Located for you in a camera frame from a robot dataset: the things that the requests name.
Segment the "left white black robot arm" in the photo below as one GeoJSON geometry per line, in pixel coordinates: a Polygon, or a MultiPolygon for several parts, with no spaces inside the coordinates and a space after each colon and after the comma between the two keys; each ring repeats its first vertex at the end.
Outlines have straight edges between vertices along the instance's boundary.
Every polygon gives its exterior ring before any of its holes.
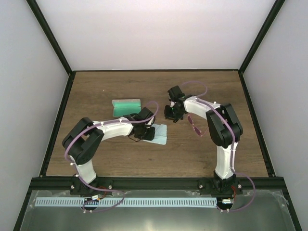
{"type": "Polygon", "coordinates": [[[83,179],[81,188],[87,194],[98,190],[97,174],[92,158],[102,141],[115,137],[128,137],[134,141],[151,141],[155,135],[156,113],[144,107],[139,113],[124,115],[108,121],[82,118],[63,139],[64,157],[75,167],[77,176],[83,179]]]}

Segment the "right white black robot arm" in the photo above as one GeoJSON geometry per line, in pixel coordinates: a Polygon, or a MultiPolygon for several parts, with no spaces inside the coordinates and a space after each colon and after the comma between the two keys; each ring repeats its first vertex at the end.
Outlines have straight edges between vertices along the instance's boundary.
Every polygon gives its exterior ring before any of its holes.
{"type": "Polygon", "coordinates": [[[217,164],[214,170],[213,185],[216,192],[226,193],[234,184],[235,151],[243,134],[243,127],[230,103],[211,103],[198,96],[184,94],[179,86],[168,91],[170,105],[166,105],[164,115],[174,123],[184,115],[197,115],[207,121],[212,142],[217,147],[217,164]]]}

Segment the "pink sunglasses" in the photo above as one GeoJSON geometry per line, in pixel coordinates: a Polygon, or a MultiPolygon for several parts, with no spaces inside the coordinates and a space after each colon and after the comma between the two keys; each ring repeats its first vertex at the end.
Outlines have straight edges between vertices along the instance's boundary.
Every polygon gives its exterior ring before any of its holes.
{"type": "Polygon", "coordinates": [[[194,131],[199,137],[204,136],[204,135],[208,132],[209,128],[206,128],[204,131],[202,131],[202,130],[200,130],[200,129],[196,126],[196,124],[195,124],[195,122],[194,122],[194,120],[193,120],[192,114],[188,114],[188,115],[187,115],[187,120],[188,120],[188,122],[190,123],[190,125],[192,126],[193,131],[194,131]]]}

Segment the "grey green glasses case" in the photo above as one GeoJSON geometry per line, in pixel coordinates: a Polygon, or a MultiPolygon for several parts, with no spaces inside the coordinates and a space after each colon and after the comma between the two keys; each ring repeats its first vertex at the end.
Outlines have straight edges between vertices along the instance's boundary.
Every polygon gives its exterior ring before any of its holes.
{"type": "Polygon", "coordinates": [[[112,100],[113,117],[121,117],[141,111],[140,99],[120,99],[112,100]]]}

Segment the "light blue cleaning cloth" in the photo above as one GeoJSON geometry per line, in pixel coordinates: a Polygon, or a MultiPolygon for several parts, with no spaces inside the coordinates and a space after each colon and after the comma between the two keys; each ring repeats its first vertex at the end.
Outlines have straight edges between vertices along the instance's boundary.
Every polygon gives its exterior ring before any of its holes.
{"type": "Polygon", "coordinates": [[[145,142],[166,145],[167,143],[167,125],[165,124],[153,124],[153,128],[155,128],[154,138],[151,141],[144,140],[145,142]]]}

